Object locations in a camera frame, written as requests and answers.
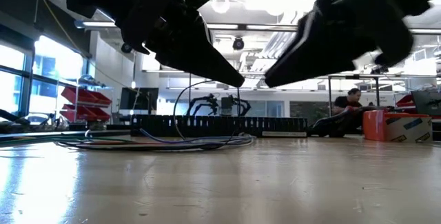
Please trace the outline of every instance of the orange box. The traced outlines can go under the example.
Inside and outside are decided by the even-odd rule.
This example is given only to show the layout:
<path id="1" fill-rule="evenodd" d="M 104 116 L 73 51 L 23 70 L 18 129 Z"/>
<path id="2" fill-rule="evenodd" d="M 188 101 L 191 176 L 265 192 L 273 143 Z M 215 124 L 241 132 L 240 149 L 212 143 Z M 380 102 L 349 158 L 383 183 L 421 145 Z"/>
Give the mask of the orange box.
<path id="1" fill-rule="evenodd" d="M 425 114 L 388 113 L 384 110 L 363 114 L 365 139 L 372 141 L 432 141 L 432 118 Z"/>

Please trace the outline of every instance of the black shirt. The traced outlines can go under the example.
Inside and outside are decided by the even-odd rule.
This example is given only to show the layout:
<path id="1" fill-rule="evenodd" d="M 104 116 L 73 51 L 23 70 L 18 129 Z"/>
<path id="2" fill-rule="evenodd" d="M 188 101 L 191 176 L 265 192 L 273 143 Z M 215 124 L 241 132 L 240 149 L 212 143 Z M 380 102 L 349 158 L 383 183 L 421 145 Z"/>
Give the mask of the black shirt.
<path id="1" fill-rule="evenodd" d="M 334 106 L 336 107 L 340 107 L 340 108 L 345 108 L 347 106 L 351 106 L 351 107 L 362 107 L 362 105 L 359 102 L 348 102 L 347 100 L 347 96 L 339 96 L 336 98 L 336 101 L 334 102 Z"/>

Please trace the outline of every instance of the security camera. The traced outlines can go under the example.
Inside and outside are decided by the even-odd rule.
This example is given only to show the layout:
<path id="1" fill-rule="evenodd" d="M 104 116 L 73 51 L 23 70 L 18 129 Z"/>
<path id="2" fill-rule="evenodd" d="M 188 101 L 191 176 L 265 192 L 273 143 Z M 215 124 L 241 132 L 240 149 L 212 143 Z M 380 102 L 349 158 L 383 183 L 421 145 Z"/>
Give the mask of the security camera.
<path id="1" fill-rule="evenodd" d="M 233 49 L 242 50 L 245 47 L 245 43 L 242 40 L 242 37 L 236 37 L 233 42 Z"/>
<path id="2" fill-rule="evenodd" d="M 121 46 L 121 52 L 123 53 L 129 54 L 132 52 L 132 50 L 133 48 L 127 43 L 124 43 L 123 46 Z"/>

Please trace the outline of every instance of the black robotic claw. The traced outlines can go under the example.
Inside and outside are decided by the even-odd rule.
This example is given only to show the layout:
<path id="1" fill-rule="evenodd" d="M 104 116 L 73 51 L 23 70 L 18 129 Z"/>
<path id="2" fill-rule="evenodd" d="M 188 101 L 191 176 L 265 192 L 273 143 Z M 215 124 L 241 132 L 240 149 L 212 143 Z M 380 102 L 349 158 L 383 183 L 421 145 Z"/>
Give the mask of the black robotic claw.
<path id="1" fill-rule="evenodd" d="M 68 0 L 68 8 L 89 18 L 99 8 L 115 20 L 124 42 L 136 51 L 151 50 L 163 65 L 240 87 L 245 79 L 208 41 L 197 11 L 208 1 Z"/>
<path id="2" fill-rule="evenodd" d="M 266 72 L 269 87 L 355 69 L 352 61 L 380 49 L 380 65 L 393 66 L 411 52 L 403 18 L 429 9 L 429 0 L 317 0 L 298 32 Z"/>

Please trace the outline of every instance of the person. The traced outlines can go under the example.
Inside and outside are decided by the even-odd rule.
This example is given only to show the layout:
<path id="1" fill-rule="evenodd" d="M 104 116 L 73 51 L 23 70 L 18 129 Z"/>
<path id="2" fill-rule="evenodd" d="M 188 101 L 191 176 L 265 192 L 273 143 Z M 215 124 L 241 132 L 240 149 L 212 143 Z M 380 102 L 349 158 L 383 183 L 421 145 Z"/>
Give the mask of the person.
<path id="1" fill-rule="evenodd" d="M 351 89 L 348 91 L 347 96 L 339 96 L 334 102 L 334 107 L 332 108 L 332 113 L 340 114 L 345 110 L 347 106 L 353 108 L 360 108 L 362 105 L 359 103 L 361 97 L 361 90 L 358 88 Z"/>

